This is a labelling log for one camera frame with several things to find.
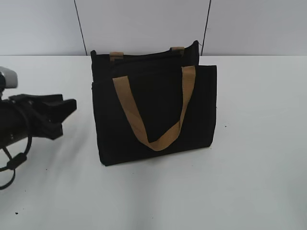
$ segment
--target cable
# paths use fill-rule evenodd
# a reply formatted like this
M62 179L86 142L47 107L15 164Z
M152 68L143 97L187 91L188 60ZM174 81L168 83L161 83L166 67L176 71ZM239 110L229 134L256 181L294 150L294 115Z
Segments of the cable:
M28 117L24 114L24 112L14 104L14 102L11 103L4 103L5 105L8 105L11 109L15 110L24 120L26 128L27 128L27 136L28 136L28 142L25 147L25 150L23 153L17 154L15 157L12 158L10 152L7 150L6 147L4 147L2 150L6 154L6 156L9 158L9 161L7 162L5 167L0 168L0 172L6 171L6 170L13 170L13 177L9 182L7 182L5 185L0 186L0 190L6 189L9 187L16 177L16 168L21 165L23 162L27 159L27 154L30 151L31 145L32 145L32 133L31 133L31 127Z

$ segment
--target table surface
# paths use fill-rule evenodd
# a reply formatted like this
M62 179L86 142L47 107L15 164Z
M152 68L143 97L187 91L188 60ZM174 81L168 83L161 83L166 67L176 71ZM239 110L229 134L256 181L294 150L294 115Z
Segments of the table surface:
M0 57L19 75L4 98L62 93L78 105L64 136L36 138L13 185L0 191L0 228L306 229L307 57L201 57L200 64L218 67L212 146L105 167L90 57ZM10 176L0 173L0 183Z

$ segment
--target black fabric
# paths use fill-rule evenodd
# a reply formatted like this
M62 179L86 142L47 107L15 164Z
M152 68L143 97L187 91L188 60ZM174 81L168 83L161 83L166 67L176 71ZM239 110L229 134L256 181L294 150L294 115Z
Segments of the black fabric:
M198 59L195 63L196 57L192 56L190 59L187 57L186 63L183 63L183 57L179 53L169 54L162 58L117 62L107 71L103 63L99 64L92 57L93 76L96 79L92 85L94 117L99 156L104 165L157 157L211 145L216 120L216 66L197 66ZM112 78L128 75L131 91L143 119L148 139L153 142L180 118L181 66L191 64L196 65L195 86L181 133L168 148L153 151L135 137L118 100Z
M110 61L109 54L97 55L96 51L91 52L92 57L92 72L93 81L101 81L104 77L109 76L112 70L116 69L120 64L130 64L132 62L161 60L164 58L180 57L181 66L194 66L199 62L199 43L194 41L192 45L185 48L183 56L181 56L179 50L168 50L162 53L148 54L148 55L124 55L123 59L116 59L114 62ZM142 66L133 65L134 68L140 68Z

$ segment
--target bag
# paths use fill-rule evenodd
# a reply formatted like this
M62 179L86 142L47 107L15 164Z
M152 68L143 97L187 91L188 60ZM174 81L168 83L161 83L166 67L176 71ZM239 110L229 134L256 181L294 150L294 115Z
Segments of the bag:
M216 66L198 66L199 56L186 49L118 60L110 55L108 62L106 55L91 53L97 144L104 165L211 145Z

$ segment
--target fabric strap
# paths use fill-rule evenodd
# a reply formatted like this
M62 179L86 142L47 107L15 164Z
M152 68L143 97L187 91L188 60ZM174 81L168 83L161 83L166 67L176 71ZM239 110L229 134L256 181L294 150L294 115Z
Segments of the fabric strap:
M132 128L132 131L136 138L151 148L154 151L161 151L170 146L179 136L184 116L189 104L190 98L193 93L196 71L194 66L181 67L182 69L182 93L183 93L183 105L180 114L180 120L176 122L169 130L167 130L158 140L149 142L145 125L134 101L128 76L113 78L113 83L121 103L121 106L125 112L127 120Z
M184 48L183 46L171 47L171 50L172 50L172 51L179 50L181 56L183 56L183 54L184 54L184 49L185 49L185 48Z
M115 61L115 59L123 59L124 53L123 52L111 52L110 53L110 61Z

